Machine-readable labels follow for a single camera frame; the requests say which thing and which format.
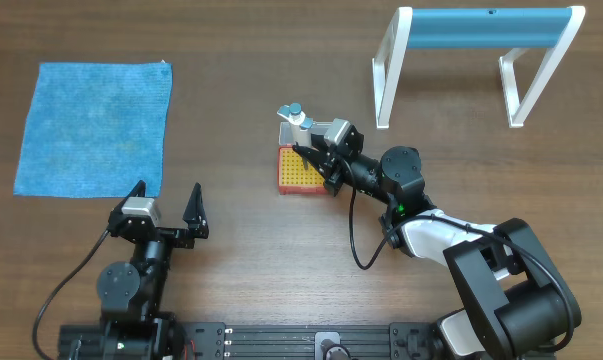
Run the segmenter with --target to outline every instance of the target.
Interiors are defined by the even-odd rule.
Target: wooden surface
[[[176,251],[163,302],[185,321],[387,324],[461,307],[448,271],[384,249],[367,272],[337,199],[279,196],[282,104],[351,120],[365,153],[420,150],[426,191],[469,221],[528,221],[576,295],[583,325],[560,359],[603,359],[603,0],[583,0],[580,33],[522,129],[508,129],[502,50],[410,51],[390,131],[374,128],[371,57],[397,6],[508,7],[507,1],[0,0],[0,359],[34,358],[32,322],[85,256],[117,199],[14,197],[25,118],[41,62],[173,64],[159,200],[165,224],[203,185],[209,240]],[[544,1],[544,6],[567,6]],[[541,52],[516,71],[527,87]],[[363,259],[380,239],[381,204],[359,197]],[[39,334],[99,316],[96,278],[132,246],[110,239],[59,294]]]

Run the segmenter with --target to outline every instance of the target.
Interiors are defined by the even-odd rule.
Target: white stand
[[[532,110],[534,103],[539,98],[539,95],[541,95],[543,88],[548,83],[557,65],[559,65],[561,58],[563,58],[563,55],[568,50],[583,22],[585,8],[583,6],[571,6],[570,8],[572,9],[572,17],[559,36],[557,44],[546,51],[541,66],[532,81],[532,85],[523,98],[523,102],[519,103],[513,62],[528,49],[512,49],[509,53],[499,58],[503,94],[508,112],[508,123],[511,128],[523,126],[523,122],[530,113],[530,110]],[[394,13],[394,17],[392,17],[392,21],[390,21],[390,25],[381,41],[376,56],[372,59],[377,129],[388,129],[390,127],[390,112],[394,103],[399,75],[401,74],[403,57],[408,48],[411,24],[412,8],[398,8]],[[386,74],[385,61],[388,58]]]

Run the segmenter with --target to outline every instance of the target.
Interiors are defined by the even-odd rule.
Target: blue cloth
[[[158,196],[171,91],[166,63],[41,64],[14,194]]]

